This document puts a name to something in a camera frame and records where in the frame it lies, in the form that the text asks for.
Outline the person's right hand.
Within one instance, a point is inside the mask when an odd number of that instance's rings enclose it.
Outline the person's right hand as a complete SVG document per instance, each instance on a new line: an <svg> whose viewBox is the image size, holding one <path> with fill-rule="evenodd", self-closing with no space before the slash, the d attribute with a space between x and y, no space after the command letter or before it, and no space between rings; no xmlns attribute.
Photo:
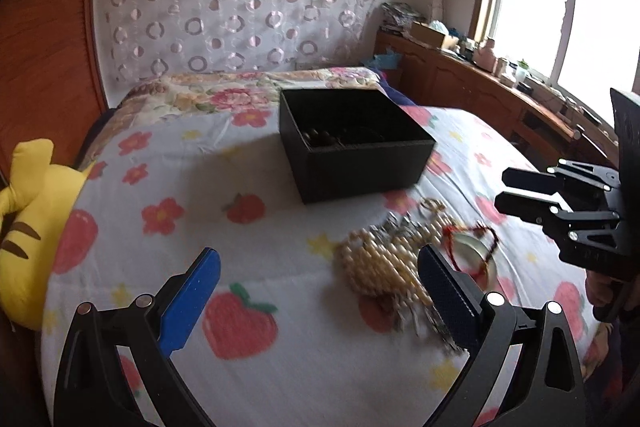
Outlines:
<svg viewBox="0 0 640 427"><path fill-rule="evenodd" d="M589 302L597 308L604 307L616 299L614 284L617 280L597 272L588 271L585 288Z"/></svg>

